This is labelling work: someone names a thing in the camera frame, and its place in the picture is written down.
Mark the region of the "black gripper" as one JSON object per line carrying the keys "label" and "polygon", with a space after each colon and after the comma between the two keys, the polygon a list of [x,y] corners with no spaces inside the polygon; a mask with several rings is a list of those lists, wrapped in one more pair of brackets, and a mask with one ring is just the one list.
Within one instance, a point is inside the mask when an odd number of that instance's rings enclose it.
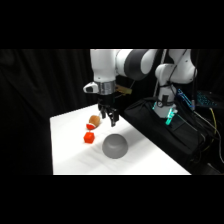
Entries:
{"label": "black gripper", "polygon": [[99,116],[104,119],[106,118],[106,111],[105,108],[111,108],[109,112],[109,117],[111,120],[111,126],[114,127],[116,122],[119,120],[119,113],[118,110],[113,108],[115,105],[115,95],[99,95],[98,96],[98,109],[99,109]]}

